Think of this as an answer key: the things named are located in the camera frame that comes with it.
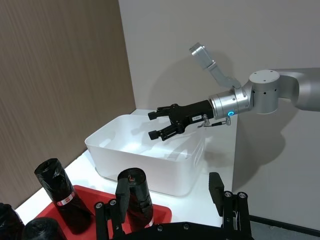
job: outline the red tray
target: red tray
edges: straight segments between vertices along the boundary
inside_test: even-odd
[[[85,203],[86,207],[95,214],[94,205],[97,202],[109,202],[110,199],[114,199],[115,195],[106,193],[103,191],[97,191],[91,188],[87,188],[84,186],[75,185],[74,186],[76,192],[80,196],[80,198]],[[66,223],[60,216],[58,210],[56,209],[53,203],[50,203],[36,218],[39,217],[48,217],[57,220],[59,223],[62,231],[64,232],[66,238],[68,240],[96,240],[96,220],[93,220],[91,226],[82,234],[74,235],[71,233],[69,228],[67,227]],[[154,224],[161,224],[161,223],[170,223],[172,219],[171,210],[165,206],[153,205],[153,222]],[[131,233],[130,225],[128,218],[125,217],[125,222],[122,224],[122,229],[126,234]],[[109,236],[112,237],[112,226],[111,221],[108,221],[108,230]]]

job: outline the metal bracket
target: metal bracket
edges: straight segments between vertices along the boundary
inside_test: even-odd
[[[241,88],[241,83],[232,77],[225,76],[217,63],[211,58],[209,52],[204,45],[197,42],[189,49],[190,53],[196,57],[196,60],[200,64],[203,70],[208,69],[210,74],[214,77],[217,83],[226,88]]]

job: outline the white table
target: white table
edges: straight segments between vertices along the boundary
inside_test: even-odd
[[[137,109],[132,114],[146,115],[150,110]],[[172,211],[172,222],[193,222],[210,226],[220,226],[221,217],[208,190],[210,172],[218,172],[225,190],[232,190],[237,116],[232,117],[231,126],[217,126],[206,129],[203,169],[187,196],[174,197],[150,191],[154,204],[166,206]],[[99,191],[112,193],[117,183],[105,179],[96,172],[90,153],[86,150],[74,160],[65,171],[73,185],[80,185]],[[51,202],[43,188],[26,200],[16,211],[26,224],[36,217]]]

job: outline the white label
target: white label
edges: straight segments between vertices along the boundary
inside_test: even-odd
[[[194,117],[192,118],[192,121],[197,121],[197,120],[200,120],[200,119],[202,119],[202,116],[201,116],[201,115],[199,115],[199,116],[194,116]]]

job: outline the gray wall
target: gray wall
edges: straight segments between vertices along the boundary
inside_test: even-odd
[[[320,67],[318,0],[119,0],[137,108],[224,91],[189,55],[200,42],[228,75]],[[320,113],[280,101],[270,115],[239,116],[234,191],[252,215],[320,230]]]

